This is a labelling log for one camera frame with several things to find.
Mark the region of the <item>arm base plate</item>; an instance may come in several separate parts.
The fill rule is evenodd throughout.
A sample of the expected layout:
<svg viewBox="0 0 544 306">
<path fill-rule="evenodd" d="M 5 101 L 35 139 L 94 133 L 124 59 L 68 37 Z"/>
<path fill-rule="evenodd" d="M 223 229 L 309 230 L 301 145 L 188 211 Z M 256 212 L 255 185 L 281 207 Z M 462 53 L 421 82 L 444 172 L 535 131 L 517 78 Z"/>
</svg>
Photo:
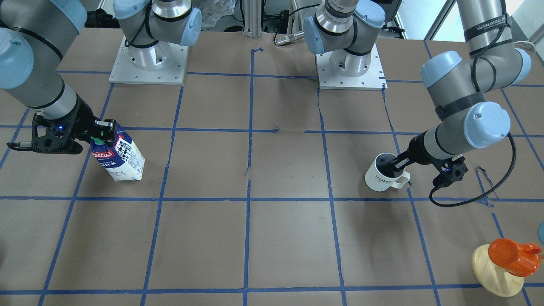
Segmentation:
<svg viewBox="0 0 544 306">
<path fill-rule="evenodd" d="M 337 50 L 315 56 L 320 89 L 381 91 L 388 88 L 376 44 L 356 56 Z"/>
<path fill-rule="evenodd" d="M 188 51 L 188 46 L 164 41 L 150 48 L 127 47 L 122 39 L 109 81 L 132 85 L 183 85 Z"/>
</svg>

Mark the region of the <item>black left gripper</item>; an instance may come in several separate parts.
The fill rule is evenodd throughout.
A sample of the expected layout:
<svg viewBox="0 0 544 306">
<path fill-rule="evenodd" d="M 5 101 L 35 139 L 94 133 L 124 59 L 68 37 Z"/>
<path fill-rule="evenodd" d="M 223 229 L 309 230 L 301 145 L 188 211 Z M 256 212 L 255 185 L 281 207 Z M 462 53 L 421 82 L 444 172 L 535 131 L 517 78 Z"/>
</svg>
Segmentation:
<svg viewBox="0 0 544 306">
<path fill-rule="evenodd" d="M 442 149 L 435 130 L 428 130 L 412 138 L 408 149 L 402 155 L 404 157 L 396 156 L 387 162 L 393 174 L 402 174 L 412 163 L 432 164 L 439 171 L 439 175 L 433 179 L 434 187 L 448 187 L 462 180 L 468 170 L 463 156 L 454 160 L 454 155 Z"/>
</svg>

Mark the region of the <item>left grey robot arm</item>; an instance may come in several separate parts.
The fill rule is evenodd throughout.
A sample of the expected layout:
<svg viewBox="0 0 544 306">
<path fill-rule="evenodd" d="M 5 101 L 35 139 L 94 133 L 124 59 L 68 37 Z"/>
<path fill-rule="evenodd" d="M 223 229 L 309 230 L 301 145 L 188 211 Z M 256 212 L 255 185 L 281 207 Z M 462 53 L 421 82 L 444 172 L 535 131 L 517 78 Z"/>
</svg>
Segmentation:
<svg viewBox="0 0 544 306">
<path fill-rule="evenodd" d="M 115 0 L 113 10 L 125 49 L 142 70 L 163 64 L 170 43 L 193 46 L 200 36 L 202 14 L 190 0 Z M 365 175 L 373 190 L 386 190 L 414 163 L 434 165 L 434 188 L 447 187 L 464 176 L 463 153 L 510 136 L 507 112 L 485 93 L 522 81 L 532 60 L 513 46 L 502 0 L 460 0 L 459 10 L 470 58 L 447 51 L 420 70 L 441 122 L 414 137 L 400 155 L 378 155 Z M 341 75 L 355 77 L 369 64 L 384 23 L 383 8 L 371 0 L 325 0 L 305 19 L 303 34 L 313 54 L 330 53 Z"/>
</svg>

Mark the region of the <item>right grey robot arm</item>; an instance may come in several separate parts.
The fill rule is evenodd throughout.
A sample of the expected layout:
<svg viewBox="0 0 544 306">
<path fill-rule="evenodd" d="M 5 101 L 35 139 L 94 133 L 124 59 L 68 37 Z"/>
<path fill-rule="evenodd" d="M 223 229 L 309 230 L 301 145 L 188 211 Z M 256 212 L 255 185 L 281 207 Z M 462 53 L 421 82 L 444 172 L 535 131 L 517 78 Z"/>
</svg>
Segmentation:
<svg viewBox="0 0 544 306">
<path fill-rule="evenodd" d="M 115 0 L 115 19 L 136 67 L 158 68 L 166 46 L 193 46 L 202 13 L 190 0 Z M 1 88 L 34 112 L 32 139 L 16 151 L 79 154 L 80 141 L 115 147 L 115 120 L 101 121 L 56 72 L 88 19 L 79 0 L 2 0 Z"/>
</svg>

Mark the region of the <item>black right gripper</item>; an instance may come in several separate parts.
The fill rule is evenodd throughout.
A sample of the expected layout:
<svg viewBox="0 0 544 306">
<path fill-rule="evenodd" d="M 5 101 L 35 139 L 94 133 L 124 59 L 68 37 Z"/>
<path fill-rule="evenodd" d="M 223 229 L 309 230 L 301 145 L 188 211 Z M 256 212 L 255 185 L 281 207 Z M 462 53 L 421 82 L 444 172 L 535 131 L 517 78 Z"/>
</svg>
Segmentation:
<svg viewBox="0 0 544 306">
<path fill-rule="evenodd" d="M 100 121 L 89 105 L 76 95 L 74 109 L 59 119 L 45 119 L 35 114 L 32 120 L 31 151 L 43 154 L 79 154 L 83 147 L 75 142 L 90 142 L 91 137 L 114 147 L 116 120 Z"/>
</svg>

